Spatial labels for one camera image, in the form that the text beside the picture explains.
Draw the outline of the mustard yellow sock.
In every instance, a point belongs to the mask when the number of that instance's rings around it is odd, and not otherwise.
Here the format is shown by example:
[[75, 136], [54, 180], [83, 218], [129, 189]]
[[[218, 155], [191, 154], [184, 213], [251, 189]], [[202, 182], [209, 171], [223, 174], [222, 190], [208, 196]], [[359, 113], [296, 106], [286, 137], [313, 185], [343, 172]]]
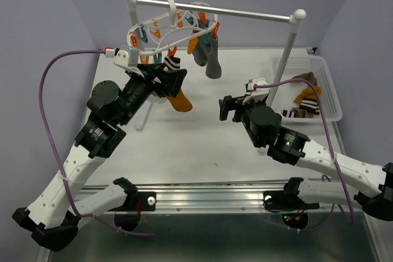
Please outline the mustard yellow sock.
[[294, 103], [299, 105], [299, 108], [306, 109], [308, 112], [319, 110], [317, 103], [317, 96], [312, 87], [305, 88], [295, 99]]
[[[168, 71], [174, 71], [181, 68], [181, 59], [175, 56], [166, 55], [164, 64]], [[190, 112], [193, 109], [192, 103], [184, 95], [182, 90], [179, 90], [176, 97], [168, 96], [168, 101], [171, 103], [174, 110], [178, 112]]]

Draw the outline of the grey sock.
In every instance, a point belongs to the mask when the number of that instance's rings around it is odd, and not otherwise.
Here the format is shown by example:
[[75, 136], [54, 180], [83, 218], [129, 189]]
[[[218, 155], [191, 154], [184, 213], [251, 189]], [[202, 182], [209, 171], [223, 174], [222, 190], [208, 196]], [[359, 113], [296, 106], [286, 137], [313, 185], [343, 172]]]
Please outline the grey sock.
[[[200, 18], [197, 19], [198, 27], [201, 29], [206, 29], [209, 26], [209, 20], [206, 20], [206, 23], [203, 23]], [[208, 51], [202, 47], [206, 34], [198, 37], [198, 43], [193, 51], [194, 61], [199, 66], [205, 66], [208, 62]]]
[[210, 79], [219, 79], [222, 75], [222, 69], [218, 59], [218, 37], [212, 37], [206, 47], [208, 60], [206, 63], [205, 74]]

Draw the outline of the white clip hanger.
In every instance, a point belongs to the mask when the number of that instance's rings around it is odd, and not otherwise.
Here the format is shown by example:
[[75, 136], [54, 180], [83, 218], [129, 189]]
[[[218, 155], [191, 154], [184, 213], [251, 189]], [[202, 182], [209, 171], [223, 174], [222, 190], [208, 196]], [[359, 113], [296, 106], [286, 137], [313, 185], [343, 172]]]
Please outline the white clip hanger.
[[[193, 56], [198, 37], [206, 34], [202, 47], [218, 35], [219, 15], [215, 12], [200, 10], [209, 6], [203, 2], [194, 2], [189, 7], [182, 7], [174, 0], [163, 2], [166, 12], [146, 20], [139, 20], [137, 5], [141, 0], [126, 0], [131, 18], [131, 28], [127, 32], [126, 44], [139, 49], [142, 63], [159, 63], [164, 54], [174, 56], [177, 49], [186, 46], [187, 54]], [[206, 29], [198, 27], [197, 19], [203, 23], [209, 20]]]

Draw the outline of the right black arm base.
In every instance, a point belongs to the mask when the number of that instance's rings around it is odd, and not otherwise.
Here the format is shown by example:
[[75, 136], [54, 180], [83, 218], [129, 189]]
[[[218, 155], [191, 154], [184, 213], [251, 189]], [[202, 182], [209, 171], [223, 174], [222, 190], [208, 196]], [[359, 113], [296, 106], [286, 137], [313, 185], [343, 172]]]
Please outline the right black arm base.
[[301, 177], [292, 177], [282, 190], [264, 192], [263, 206], [270, 212], [291, 212], [298, 209], [316, 210], [320, 208], [318, 202], [304, 202], [299, 198], [300, 185], [305, 184]]

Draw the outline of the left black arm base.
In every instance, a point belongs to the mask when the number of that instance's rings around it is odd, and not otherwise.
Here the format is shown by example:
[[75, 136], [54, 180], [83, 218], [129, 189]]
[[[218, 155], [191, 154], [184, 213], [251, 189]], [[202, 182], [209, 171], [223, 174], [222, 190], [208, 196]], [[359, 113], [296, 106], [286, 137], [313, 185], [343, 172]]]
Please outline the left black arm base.
[[115, 179], [113, 184], [120, 188], [125, 195], [118, 205], [111, 205], [109, 212], [152, 212], [156, 209], [157, 193], [155, 191], [142, 191], [128, 179], [121, 177]]

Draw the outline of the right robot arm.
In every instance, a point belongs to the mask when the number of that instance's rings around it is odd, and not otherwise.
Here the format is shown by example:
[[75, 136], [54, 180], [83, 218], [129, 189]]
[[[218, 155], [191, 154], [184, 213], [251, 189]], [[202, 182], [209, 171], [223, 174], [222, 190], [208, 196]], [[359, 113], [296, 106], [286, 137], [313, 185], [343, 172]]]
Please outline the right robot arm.
[[273, 160], [307, 168], [334, 179], [306, 180], [292, 177], [278, 191], [265, 197], [270, 212], [318, 209], [320, 204], [350, 204], [379, 220], [392, 221], [392, 163], [384, 166], [330, 154], [328, 148], [303, 133], [283, 127], [281, 116], [261, 102], [245, 103], [245, 97], [219, 100], [219, 118], [225, 121], [234, 111], [233, 122], [242, 123], [254, 147], [266, 147]]

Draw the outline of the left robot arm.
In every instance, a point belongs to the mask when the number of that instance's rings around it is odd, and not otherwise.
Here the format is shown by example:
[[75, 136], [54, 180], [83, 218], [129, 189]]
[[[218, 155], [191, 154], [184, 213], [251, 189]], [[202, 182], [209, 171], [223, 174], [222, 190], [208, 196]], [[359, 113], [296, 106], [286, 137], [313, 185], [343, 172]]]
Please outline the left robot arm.
[[166, 70], [164, 64], [139, 65], [138, 70], [128, 73], [123, 88], [111, 80], [93, 88], [87, 102], [90, 115], [65, 162], [33, 203], [13, 213], [13, 220], [30, 231], [41, 247], [63, 250], [84, 224], [103, 213], [114, 209], [139, 212], [147, 206], [146, 197], [124, 177], [81, 201], [73, 200], [125, 138], [121, 127], [131, 121], [149, 96], [175, 97], [187, 75], [186, 69]]

